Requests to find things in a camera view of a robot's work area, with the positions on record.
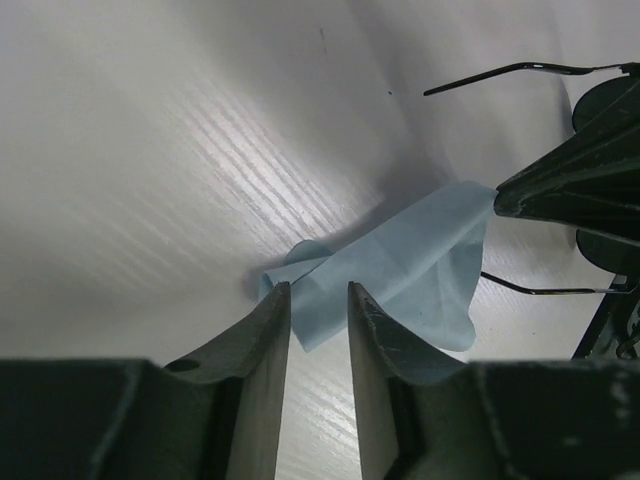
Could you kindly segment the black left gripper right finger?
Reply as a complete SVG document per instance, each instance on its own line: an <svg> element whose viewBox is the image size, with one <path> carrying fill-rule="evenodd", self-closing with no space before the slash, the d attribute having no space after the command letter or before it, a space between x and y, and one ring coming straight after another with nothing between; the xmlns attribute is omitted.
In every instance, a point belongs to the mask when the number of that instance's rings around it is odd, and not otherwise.
<svg viewBox="0 0 640 480"><path fill-rule="evenodd" d="M357 283L348 336L366 479L635 479L639 364L460 362Z"/></svg>

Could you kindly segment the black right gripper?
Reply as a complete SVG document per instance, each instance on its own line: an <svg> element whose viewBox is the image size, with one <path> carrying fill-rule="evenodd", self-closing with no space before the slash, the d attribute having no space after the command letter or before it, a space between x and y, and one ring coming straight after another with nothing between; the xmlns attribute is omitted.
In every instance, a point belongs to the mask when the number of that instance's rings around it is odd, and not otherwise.
<svg viewBox="0 0 640 480"><path fill-rule="evenodd" d="M604 82L593 87L576 103L572 126L571 138L498 187L495 213L638 245L636 205L575 193L531 196L639 166L639 84ZM572 358L638 360L639 292L606 295Z"/></svg>

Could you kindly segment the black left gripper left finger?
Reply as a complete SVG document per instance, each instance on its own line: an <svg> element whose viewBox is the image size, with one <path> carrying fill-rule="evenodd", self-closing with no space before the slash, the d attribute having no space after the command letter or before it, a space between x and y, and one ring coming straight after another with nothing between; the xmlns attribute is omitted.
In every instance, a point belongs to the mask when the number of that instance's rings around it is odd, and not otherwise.
<svg viewBox="0 0 640 480"><path fill-rule="evenodd" d="M159 366L5 359L5 479L271 479L290 339L276 285L244 319Z"/></svg>

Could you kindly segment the light blue cleaning cloth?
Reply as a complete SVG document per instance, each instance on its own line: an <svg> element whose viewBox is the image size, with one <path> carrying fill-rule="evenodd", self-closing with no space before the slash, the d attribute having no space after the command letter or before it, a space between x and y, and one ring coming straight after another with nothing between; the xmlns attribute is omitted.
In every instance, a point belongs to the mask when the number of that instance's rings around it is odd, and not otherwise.
<svg viewBox="0 0 640 480"><path fill-rule="evenodd" d="M346 327L351 282L428 343L467 351L476 339L469 308L496 195L471 181L449 184L335 252L302 241L285 264L261 275L259 295L290 284L292 329L307 351Z"/></svg>

